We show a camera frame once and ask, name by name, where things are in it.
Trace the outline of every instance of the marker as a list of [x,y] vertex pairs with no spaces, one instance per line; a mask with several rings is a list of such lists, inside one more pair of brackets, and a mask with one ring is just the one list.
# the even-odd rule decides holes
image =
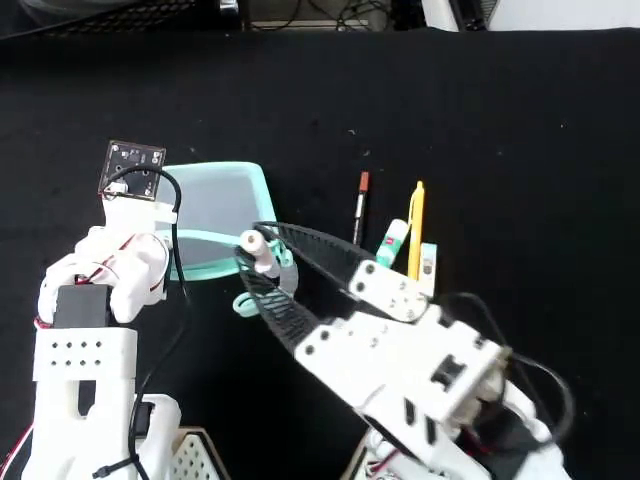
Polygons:
[[353,227],[353,244],[362,245],[362,231],[364,229],[364,213],[365,203],[367,201],[367,192],[369,191],[369,172],[360,174],[360,188],[358,189],[358,205],[356,206],[356,222]]
[[413,280],[418,280],[418,272],[420,272],[423,210],[424,187],[422,182],[418,182],[411,196],[411,240],[409,241],[409,271],[407,273],[407,276]]

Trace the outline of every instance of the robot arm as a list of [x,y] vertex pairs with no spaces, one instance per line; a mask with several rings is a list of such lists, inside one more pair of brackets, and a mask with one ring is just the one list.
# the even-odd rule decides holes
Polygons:
[[[342,240],[285,224],[255,228],[379,311],[320,322],[239,257],[247,290],[296,361],[399,452],[386,458],[386,467],[405,480],[433,478],[433,472],[459,480],[567,478],[555,445],[496,462],[497,456],[472,454],[461,442],[463,432],[474,431],[482,404],[500,399],[505,413],[494,424],[506,432],[504,445],[548,438],[533,403],[506,381],[508,347],[447,318],[417,282]],[[389,454],[372,450],[380,450],[381,460]]]
[[[105,225],[92,227],[73,253],[47,269],[38,300],[33,441],[23,480],[134,480],[135,462],[152,480],[168,471],[180,409],[166,395],[135,394],[138,335],[124,326],[144,305],[166,297],[170,249],[177,248],[155,228],[177,221],[177,208],[155,201],[163,152],[110,145],[100,190]],[[142,170],[145,161],[156,173]],[[111,181],[116,172],[132,174]],[[87,381],[95,382],[95,401],[83,416],[79,388]],[[146,405],[140,418],[147,421],[133,455],[130,422],[139,404]],[[138,432],[138,424],[133,428]]]

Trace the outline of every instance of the yellow pen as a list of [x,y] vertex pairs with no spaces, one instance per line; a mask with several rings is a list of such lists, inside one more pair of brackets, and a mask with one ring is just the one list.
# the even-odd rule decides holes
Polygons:
[[424,211],[424,186],[422,182],[411,195],[410,218],[411,239],[409,241],[409,272],[407,276],[418,280],[420,271],[420,242],[422,241],[422,215]]

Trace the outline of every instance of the transparent container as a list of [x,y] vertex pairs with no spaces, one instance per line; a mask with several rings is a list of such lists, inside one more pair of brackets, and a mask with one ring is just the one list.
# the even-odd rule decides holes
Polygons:
[[[247,162],[196,163],[165,167],[182,189],[178,240],[185,279],[210,280],[237,273],[234,248],[253,222],[275,221],[262,168]],[[174,193],[160,182],[157,199],[173,204]],[[158,230],[170,234],[170,226]],[[171,278],[177,279],[175,269]]]

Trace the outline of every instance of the black fabric surface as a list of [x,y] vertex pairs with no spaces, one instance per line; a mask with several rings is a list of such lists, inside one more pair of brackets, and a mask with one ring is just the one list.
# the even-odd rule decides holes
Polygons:
[[[197,161],[189,147],[259,163],[280,220],[345,238],[368,169],[370,250],[423,179],[438,290],[479,293],[515,350],[570,382],[574,478],[628,475],[639,49],[633,31],[0,44],[0,451],[32,413],[44,269],[102,222],[97,180],[118,138],[165,146],[169,163]],[[259,319],[233,314],[238,278],[193,291],[204,318],[152,390],[209,431],[234,478],[337,478],[363,424]],[[140,371],[183,314],[177,295],[135,322]],[[554,410],[554,390],[542,390]]]

